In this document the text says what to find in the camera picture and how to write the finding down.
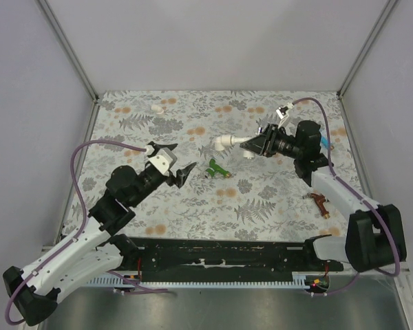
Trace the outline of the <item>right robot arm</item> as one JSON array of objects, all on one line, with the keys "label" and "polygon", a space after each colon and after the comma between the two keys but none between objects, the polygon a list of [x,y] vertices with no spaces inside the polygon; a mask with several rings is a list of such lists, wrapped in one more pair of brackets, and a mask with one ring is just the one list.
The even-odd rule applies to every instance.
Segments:
[{"label": "right robot arm", "polygon": [[293,159],[295,172],[309,187],[321,193],[347,219],[345,236],[322,235],[306,240],[301,253],[303,266],[318,270],[326,261],[348,263],[358,273],[385,272],[394,265],[399,275],[407,256],[401,213],[357,192],[336,175],[329,155],[321,152],[320,125],[301,121],[294,135],[268,125],[261,133],[240,144],[245,151],[264,157],[280,154]]}]

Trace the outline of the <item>white chrome faucet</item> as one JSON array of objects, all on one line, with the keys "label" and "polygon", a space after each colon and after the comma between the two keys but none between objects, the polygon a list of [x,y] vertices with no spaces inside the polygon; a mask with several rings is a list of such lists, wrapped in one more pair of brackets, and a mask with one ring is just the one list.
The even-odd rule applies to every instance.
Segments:
[{"label": "white chrome faucet", "polygon": [[255,158],[255,153],[246,147],[246,143],[251,139],[252,137],[237,137],[234,135],[231,137],[231,145],[238,145],[243,150],[243,157],[248,160]]}]

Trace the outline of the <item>white pipe elbow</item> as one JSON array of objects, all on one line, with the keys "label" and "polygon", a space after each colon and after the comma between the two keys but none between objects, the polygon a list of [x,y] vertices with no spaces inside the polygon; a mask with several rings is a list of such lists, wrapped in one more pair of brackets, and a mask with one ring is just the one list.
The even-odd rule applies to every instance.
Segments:
[{"label": "white pipe elbow", "polygon": [[156,114],[158,114],[158,115],[163,114],[163,113],[165,112],[165,110],[164,110],[161,106],[159,106],[159,105],[157,105],[157,104],[153,104],[153,105],[151,106],[151,110],[152,110],[153,112],[155,112]]}]

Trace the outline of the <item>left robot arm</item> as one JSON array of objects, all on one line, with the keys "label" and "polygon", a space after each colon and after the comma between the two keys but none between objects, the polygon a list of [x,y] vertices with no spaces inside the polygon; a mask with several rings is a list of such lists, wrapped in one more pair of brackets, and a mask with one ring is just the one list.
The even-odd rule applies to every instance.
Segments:
[{"label": "left robot arm", "polygon": [[82,209],[83,221],[77,229],[31,264],[11,266],[3,273],[9,296],[4,315],[9,325],[37,325],[93,278],[118,267],[135,267],[138,247],[120,231],[136,216],[134,208],[162,184],[184,186],[196,164],[173,173],[176,147],[150,142],[141,148],[147,162],[140,173],[128,165],[115,168],[103,196],[92,208]]}]

